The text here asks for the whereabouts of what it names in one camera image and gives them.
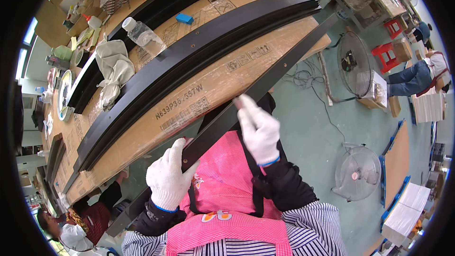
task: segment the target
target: blue shirt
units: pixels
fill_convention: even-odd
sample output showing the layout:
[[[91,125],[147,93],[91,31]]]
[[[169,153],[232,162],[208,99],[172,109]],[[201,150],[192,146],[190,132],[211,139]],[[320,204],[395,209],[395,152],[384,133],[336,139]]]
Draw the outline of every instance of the blue shirt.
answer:
[[[428,25],[425,22],[420,21],[419,26],[415,27],[415,28],[422,33],[422,37],[423,37],[422,41],[426,42],[429,39],[429,35],[430,35]]]
[[[341,240],[338,209],[333,205],[316,201],[297,210],[285,211],[281,219],[286,224],[294,255],[347,256]],[[144,236],[137,231],[128,231],[123,240],[122,252],[125,256],[162,255],[167,240],[167,232],[160,236]],[[221,239],[179,255],[273,256],[275,245],[260,241]]]

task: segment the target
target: white shirt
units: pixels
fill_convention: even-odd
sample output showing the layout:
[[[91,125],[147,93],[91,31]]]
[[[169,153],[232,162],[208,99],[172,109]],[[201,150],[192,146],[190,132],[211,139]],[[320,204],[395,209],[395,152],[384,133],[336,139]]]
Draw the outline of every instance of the white shirt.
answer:
[[[424,60],[429,67],[431,79],[435,78],[444,71],[444,69],[448,68],[442,54],[433,54],[430,58],[424,58]],[[450,72],[444,72],[440,78],[442,78],[444,85],[447,85],[447,83],[450,82]]]
[[[84,251],[94,247],[93,243],[86,236],[87,234],[80,225],[65,224],[62,227],[60,239],[67,251],[69,249]]]

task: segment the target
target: patterned sleeve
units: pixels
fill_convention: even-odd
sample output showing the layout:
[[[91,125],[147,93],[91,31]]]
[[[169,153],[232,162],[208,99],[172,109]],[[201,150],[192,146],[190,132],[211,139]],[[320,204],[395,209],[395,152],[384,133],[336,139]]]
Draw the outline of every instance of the patterned sleeve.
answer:
[[[168,233],[160,236],[145,236],[137,231],[128,231],[122,243],[125,256],[158,256],[166,246]]]
[[[347,255],[335,206],[316,201],[285,211],[281,218],[294,255]]]

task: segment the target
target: hand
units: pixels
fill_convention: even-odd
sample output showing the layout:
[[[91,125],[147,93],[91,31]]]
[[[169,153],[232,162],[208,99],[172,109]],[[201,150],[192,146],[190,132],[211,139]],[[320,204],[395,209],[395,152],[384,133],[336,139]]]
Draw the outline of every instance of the hand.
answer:
[[[64,206],[66,210],[68,210],[68,208],[70,208],[71,206],[68,202],[68,199],[66,198],[66,195],[63,194],[62,192],[57,192],[57,195],[58,195],[61,205]]]
[[[179,203],[190,188],[191,179],[199,166],[198,160],[182,173],[182,150],[185,139],[177,139],[164,155],[147,169],[146,182],[151,189],[151,201],[159,209],[177,211]]]
[[[242,128],[243,142],[256,164],[268,166],[279,161],[277,142],[280,139],[280,122],[258,107],[248,95],[242,94],[238,99],[237,117]]]

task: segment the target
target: red stool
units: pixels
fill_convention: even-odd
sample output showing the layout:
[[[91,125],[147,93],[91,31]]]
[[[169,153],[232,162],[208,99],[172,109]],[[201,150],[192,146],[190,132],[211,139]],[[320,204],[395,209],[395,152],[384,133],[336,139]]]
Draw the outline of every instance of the red stool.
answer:
[[[377,55],[382,62],[382,65],[383,65],[383,68],[381,69],[382,74],[386,73],[387,71],[391,70],[392,68],[394,68],[395,66],[397,66],[401,63],[398,60],[398,58],[396,58],[396,56],[394,59],[392,59],[390,57],[389,51],[393,51],[393,50],[394,50],[394,46],[390,42],[390,43],[387,43],[384,45],[378,45],[376,48],[372,49],[372,51],[371,51],[371,54]],[[382,56],[383,53],[386,53],[387,57],[389,58],[389,60],[387,62],[384,60],[384,58]]]
[[[390,32],[390,38],[393,40],[403,32],[400,21],[393,19],[384,24],[384,27]]]

